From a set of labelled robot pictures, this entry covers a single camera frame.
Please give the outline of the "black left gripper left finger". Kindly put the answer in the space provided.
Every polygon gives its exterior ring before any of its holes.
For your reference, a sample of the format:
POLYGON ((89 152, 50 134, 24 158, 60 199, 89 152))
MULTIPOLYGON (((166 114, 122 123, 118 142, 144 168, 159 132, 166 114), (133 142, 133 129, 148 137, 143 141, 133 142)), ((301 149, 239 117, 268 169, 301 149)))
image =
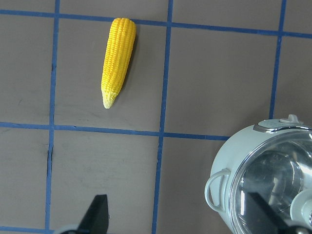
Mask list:
POLYGON ((106 234, 108 231, 107 195, 96 195, 81 220, 78 234, 106 234))

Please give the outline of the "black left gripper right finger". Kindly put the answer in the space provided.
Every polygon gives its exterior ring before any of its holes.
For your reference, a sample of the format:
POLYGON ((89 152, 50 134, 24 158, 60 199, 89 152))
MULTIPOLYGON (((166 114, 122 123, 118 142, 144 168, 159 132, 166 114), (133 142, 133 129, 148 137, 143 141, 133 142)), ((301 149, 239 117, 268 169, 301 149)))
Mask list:
POLYGON ((286 234, 289 228, 258 193, 246 194, 245 219, 251 234, 286 234))

